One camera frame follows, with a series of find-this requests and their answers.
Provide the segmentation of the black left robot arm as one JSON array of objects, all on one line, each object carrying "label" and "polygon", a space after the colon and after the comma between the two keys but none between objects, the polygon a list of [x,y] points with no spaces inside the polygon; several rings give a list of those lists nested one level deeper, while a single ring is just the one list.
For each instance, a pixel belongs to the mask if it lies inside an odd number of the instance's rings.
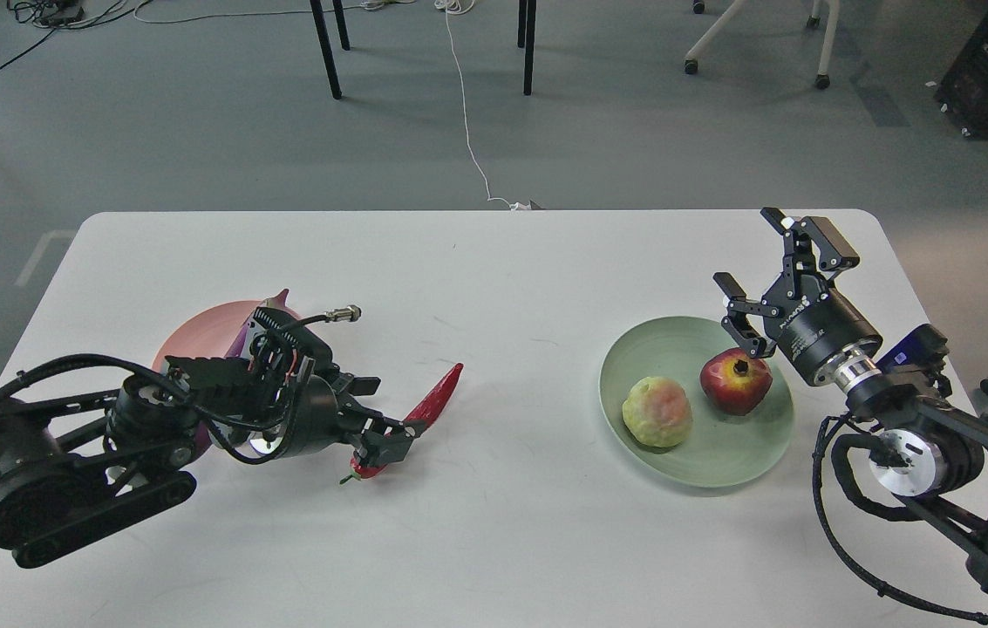
[{"label": "black left robot arm", "polygon": [[258,304],[222,357],[167,354],[158,367],[64,355],[0,386],[0,548],[25,569],[189,500],[189,466],[215,447],[242,464],[351,447],[349,478],[405,459],[443,413],[453,369],[394,419],[359,398],[379,381],[342,370],[314,324],[354,322],[350,305],[296,317]]}]

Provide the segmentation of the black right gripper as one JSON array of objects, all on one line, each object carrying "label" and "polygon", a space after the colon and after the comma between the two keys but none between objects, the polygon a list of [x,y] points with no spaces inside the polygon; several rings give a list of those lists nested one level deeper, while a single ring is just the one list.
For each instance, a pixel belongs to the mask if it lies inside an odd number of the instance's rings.
[{"label": "black right gripper", "polygon": [[823,369],[834,355],[853,345],[873,357],[881,346],[879,332],[834,283],[861,256],[828,218],[793,218],[773,207],[760,215],[783,240],[780,274],[751,299],[732,274],[714,273],[727,310],[721,326],[749,357],[780,350],[808,385],[827,385]]}]

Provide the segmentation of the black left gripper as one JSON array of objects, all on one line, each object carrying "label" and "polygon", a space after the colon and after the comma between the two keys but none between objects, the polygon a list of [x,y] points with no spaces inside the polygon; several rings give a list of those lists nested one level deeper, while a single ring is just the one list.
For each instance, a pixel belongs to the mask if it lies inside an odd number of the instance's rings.
[{"label": "black left gripper", "polygon": [[349,444],[351,438],[353,472],[382,472],[404,460],[413,442],[426,432],[427,421],[366,424],[366,408],[357,397],[374,396],[379,385],[381,379],[370,375],[339,372],[331,382],[310,375],[296,390],[290,420],[274,450],[276,457],[313,454],[333,444]]}]

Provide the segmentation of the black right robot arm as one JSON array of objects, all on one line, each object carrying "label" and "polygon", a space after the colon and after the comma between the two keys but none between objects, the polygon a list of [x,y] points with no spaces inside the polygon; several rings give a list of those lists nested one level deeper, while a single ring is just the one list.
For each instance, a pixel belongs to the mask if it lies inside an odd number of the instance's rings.
[{"label": "black right robot arm", "polygon": [[783,353],[806,385],[834,385],[846,399],[821,422],[812,461],[812,496],[833,552],[880,597],[935,615],[988,625],[988,615],[930,603],[872,575],[837,541],[823,501],[828,462],[856,508],[893,523],[925,523],[965,553],[965,569],[988,595],[988,417],[951,404],[944,375],[947,339],[923,324],[885,355],[882,337],[836,289],[859,254],[825,217],[761,217],[783,242],[780,274],[751,299],[729,273],[721,325],[754,358]]}]

